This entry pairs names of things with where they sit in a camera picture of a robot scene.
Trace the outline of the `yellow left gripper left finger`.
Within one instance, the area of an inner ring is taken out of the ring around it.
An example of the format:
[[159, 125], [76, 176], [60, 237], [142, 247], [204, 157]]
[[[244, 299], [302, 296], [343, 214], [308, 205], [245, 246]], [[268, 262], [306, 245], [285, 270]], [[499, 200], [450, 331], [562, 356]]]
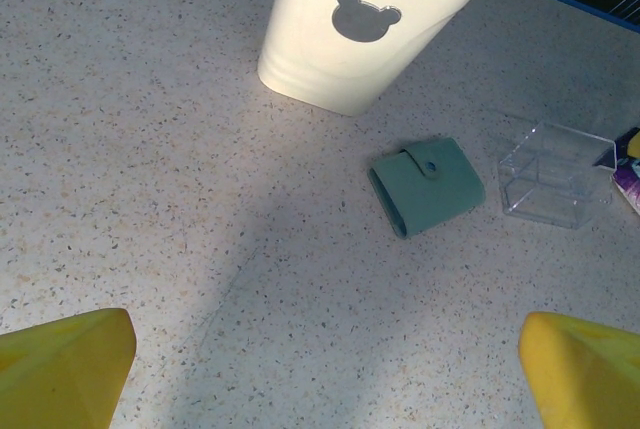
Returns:
[[136, 353], [122, 308], [1, 336], [3, 428], [107, 428]]

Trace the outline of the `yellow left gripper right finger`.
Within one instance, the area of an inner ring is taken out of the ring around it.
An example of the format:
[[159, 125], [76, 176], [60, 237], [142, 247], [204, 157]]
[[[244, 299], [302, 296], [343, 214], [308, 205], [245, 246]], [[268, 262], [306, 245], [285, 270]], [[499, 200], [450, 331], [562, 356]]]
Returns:
[[533, 312], [518, 351], [545, 428], [639, 426], [638, 334]]

